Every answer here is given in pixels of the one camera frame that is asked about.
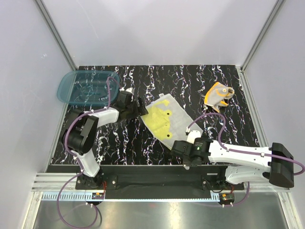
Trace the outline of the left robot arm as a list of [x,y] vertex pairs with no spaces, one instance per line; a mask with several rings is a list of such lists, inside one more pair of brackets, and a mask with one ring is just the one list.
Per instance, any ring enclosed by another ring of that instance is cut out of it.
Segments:
[[77,189],[106,187],[102,169],[92,150],[97,129],[147,114],[144,100],[135,97],[130,89],[120,91],[114,102],[102,109],[71,111],[66,126],[60,133],[60,140],[66,152],[72,155],[80,166],[81,171],[77,174]]

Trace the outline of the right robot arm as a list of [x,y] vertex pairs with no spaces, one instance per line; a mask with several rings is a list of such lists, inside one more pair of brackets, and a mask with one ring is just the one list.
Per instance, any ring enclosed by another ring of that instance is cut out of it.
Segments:
[[294,187],[294,158],[280,143],[273,143],[271,147],[247,147],[220,145],[216,140],[198,137],[193,142],[176,140],[171,154],[181,158],[187,166],[227,163],[225,172],[216,177],[222,189],[232,184],[259,181],[283,188]]

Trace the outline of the grey yellow frog towel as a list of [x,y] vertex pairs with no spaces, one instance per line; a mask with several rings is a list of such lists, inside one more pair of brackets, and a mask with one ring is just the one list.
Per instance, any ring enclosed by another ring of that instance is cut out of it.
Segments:
[[168,149],[174,141],[187,140],[186,128],[193,119],[170,94],[160,94],[159,98],[146,106],[147,115],[141,117],[143,123]]

